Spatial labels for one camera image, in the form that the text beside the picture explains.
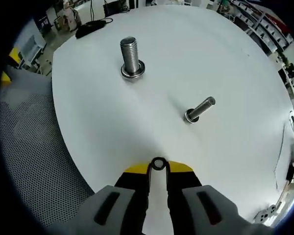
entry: metal bolt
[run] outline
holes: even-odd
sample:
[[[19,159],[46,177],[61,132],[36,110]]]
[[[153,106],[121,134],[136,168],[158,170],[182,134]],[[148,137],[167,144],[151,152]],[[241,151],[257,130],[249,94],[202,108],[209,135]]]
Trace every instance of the metal bolt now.
[[[126,37],[120,46],[124,60],[121,73],[125,80],[136,81],[145,72],[145,64],[138,59],[137,41],[134,37]]]
[[[199,115],[201,115],[203,112],[208,110],[211,106],[216,104],[216,100],[210,96],[207,99],[205,99],[201,104],[199,104],[194,109],[189,109],[185,113],[185,119],[189,123],[195,123],[199,120]]]

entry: metal ring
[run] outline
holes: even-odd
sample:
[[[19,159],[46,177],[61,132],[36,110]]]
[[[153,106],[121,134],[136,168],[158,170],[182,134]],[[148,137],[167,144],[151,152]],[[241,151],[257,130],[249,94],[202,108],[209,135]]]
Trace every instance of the metal ring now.
[[[156,164],[155,164],[156,161],[162,161],[162,166],[161,167],[156,166]],[[167,160],[165,158],[156,157],[156,158],[152,159],[150,164],[151,164],[151,167],[155,170],[163,170],[167,165]]]
[[[125,70],[125,64],[122,65],[121,73],[124,77],[124,80],[130,81],[130,82],[135,82],[145,72],[145,64],[143,63],[143,61],[138,60],[138,63],[139,63],[139,69],[135,73],[128,73]]]
[[[188,122],[191,123],[191,124],[194,124],[195,122],[197,122],[197,121],[199,120],[199,117],[196,117],[195,119],[190,119],[190,117],[188,116],[189,113],[190,113],[191,111],[193,111],[193,110],[194,110],[194,109],[189,109],[189,110],[187,110],[186,113],[185,113],[185,115],[184,115],[185,120],[188,121]]]

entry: white round table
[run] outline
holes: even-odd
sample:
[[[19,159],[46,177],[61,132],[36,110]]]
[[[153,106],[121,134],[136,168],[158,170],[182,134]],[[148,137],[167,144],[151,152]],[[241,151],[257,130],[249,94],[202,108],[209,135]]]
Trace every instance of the white round table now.
[[[161,156],[192,167],[248,220],[276,203],[274,171],[278,158],[289,157],[279,154],[292,104],[257,44],[198,7],[144,7],[112,18],[103,29],[71,37],[53,56],[61,133],[93,191],[114,185],[130,165]],[[146,65],[136,83],[120,73],[120,40],[127,36],[137,39]],[[216,105],[186,124],[185,111],[208,96]],[[145,234],[173,234],[165,184],[165,172],[153,171]]]

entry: shelf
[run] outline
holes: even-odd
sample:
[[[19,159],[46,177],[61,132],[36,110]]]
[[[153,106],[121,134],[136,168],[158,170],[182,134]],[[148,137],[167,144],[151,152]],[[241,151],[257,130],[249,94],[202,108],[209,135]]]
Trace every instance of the shelf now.
[[[256,7],[254,7],[251,3],[249,3],[248,1],[246,0],[238,0],[240,2],[242,2],[243,4],[246,4],[248,6],[250,6],[251,8],[253,8],[255,11],[258,11],[258,12],[261,12],[260,10],[258,10]],[[282,38],[286,41],[286,46],[289,45],[290,43],[288,42],[288,40],[286,40],[286,37],[284,36],[284,34],[281,32],[280,28],[274,23],[272,22],[272,20],[265,14],[264,16],[264,20],[268,21],[269,24],[271,24],[274,28],[275,28],[275,31],[277,31],[281,36]]]
[[[289,44],[288,40],[286,40],[286,37],[285,37],[284,34],[281,32],[280,28],[279,28],[274,22],[272,22],[272,21],[269,19],[268,16],[265,15],[264,19],[265,19],[266,21],[268,21],[271,25],[273,25],[273,27],[276,29],[276,31],[277,31],[280,35],[282,35],[282,37],[283,37],[283,39],[286,41],[286,43]]]
[[[268,43],[265,42],[265,40],[260,36],[260,34],[252,27],[248,26],[249,30],[251,30],[254,34],[256,34],[258,36],[258,38],[260,38],[260,40],[268,47],[268,49],[271,51],[271,53],[274,53],[276,51],[276,49],[272,49],[271,47],[269,47]]]
[[[269,37],[274,41],[274,44],[279,48],[281,49],[282,51],[284,51],[284,48],[279,44],[279,42],[274,38],[274,36],[269,32],[269,30],[264,27],[263,25],[261,25],[261,23],[258,25],[258,27],[261,26],[266,32],[267,34],[269,35]]]
[[[251,19],[254,23],[253,28],[257,28],[257,27],[261,27],[263,28],[263,30],[268,34],[268,37],[270,37],[271,41],[273,41],[273,43],[276,45],[277,48],[279,48],[280,50],[284,51],[284,48],[287,47],[290,43],[286,40],[285,36],[283,35],[283,33],[279,30],[279,28],[266,16],[266,14],[263,15],[263,19],[260,19],[261,16],[257,15],[255,12],[253,13],[249,13],[246,10],[244,10],[241,6],[238,6],[236,4],[234,4],[234,1],[230,1],[231,5],[236,7],[237,9],[239,9],[239,11],[246,17],[248,17],[249,19]],[[245,7],[251,7],[252,9],[255,9],[254,6],[252,6],[249,2],[244,1],[244,0],[237,0],[237,2],[239,2],[241,5],[244,5]],[[285,41],[285,46],[281,46],[278,42],[279,39],[275,39],[275,37],[273,36],[273,33],[271,33],[269,31],[269,29],[267,29],[265,26],[262,25],[262,20],[265,20],[268,25],[270,25],[273,28],[273,31],[275,34],[278,34],[278,37],[280,40]]]

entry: chair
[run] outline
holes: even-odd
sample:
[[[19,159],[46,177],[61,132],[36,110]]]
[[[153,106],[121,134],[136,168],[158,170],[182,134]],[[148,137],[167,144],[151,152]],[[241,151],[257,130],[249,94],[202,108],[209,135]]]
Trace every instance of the chair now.
[[[23,203],[48,226],[74,217],[94,192],[77,170],[57,123],[51,80],[12,67],[0,91],[0,142]]]
[[[32,35],[29,40],[25,43],[25,45],[21,48],[20,54],[22,56],[23,61],[21,65],[28,64],[31,66],[37,66],[37,71],[41,73],[40,64],[37,60],[39,55],[43,52],[43,48],[39,46],[36,41],[34,35]]]

